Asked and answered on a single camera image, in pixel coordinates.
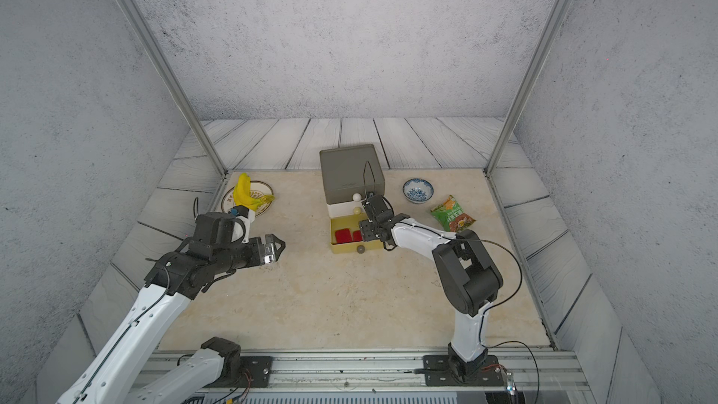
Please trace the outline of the yellow bottom drawer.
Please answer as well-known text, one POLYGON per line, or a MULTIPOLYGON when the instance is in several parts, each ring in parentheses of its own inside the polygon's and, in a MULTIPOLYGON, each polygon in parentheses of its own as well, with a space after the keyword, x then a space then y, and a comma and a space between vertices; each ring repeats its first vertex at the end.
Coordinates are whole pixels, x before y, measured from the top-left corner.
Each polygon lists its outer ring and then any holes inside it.
POLYGON ((334 232, 342 228, 350 228, 351 231, 360 231, 359 223, 368 217, 362 213, 360 215, 350 215, 336 219, 330 219, 330 236, 331 250, 334 254, 364 254, 368 251, 381 250, 383 244, 380 241, 358 241, 346 244, 336 244, 334 232))

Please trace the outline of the white drawer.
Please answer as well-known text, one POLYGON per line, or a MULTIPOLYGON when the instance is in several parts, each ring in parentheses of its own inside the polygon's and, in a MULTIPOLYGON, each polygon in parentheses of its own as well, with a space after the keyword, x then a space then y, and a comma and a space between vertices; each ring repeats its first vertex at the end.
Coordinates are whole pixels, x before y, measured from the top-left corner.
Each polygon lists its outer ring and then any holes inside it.
POLYGON ((364 212, 362 198, 359 194, 355 194, 352 200, 336 204, 328 204, 327 211, 330 219, 350 215, 360 215, 364 212))

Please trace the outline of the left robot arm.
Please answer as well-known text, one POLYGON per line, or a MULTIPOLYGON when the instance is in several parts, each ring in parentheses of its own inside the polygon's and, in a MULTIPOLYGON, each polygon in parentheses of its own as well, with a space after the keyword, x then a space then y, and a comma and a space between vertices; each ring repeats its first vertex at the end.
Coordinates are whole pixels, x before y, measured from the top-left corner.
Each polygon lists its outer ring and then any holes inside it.
POLYGON ((207 385, 250 385, 241 347, 214 337, 161 378, 132 389, 166 331, 199 294, 241 269, 280 259, 285 241, 273 234, 251 237, 254 218, 243 206, 198 215, 194 234, 155 261, 125 319, 60 402, 181 403, 207 385))

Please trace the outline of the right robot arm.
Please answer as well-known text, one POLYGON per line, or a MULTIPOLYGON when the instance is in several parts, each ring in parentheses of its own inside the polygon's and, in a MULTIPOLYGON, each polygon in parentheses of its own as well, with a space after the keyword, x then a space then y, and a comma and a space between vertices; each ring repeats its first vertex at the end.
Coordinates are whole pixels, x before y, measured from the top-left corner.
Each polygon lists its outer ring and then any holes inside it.
POLYGON ((396 214, 384 196, 362 201, 362 236, 380 241, 385 251, 411 250, 432 260, 446 299, 455 309, 448 346, 452 373, 466 379, 488 364, 487 317, 504 281, 484 243, 471 230, 447 233, 396 214))

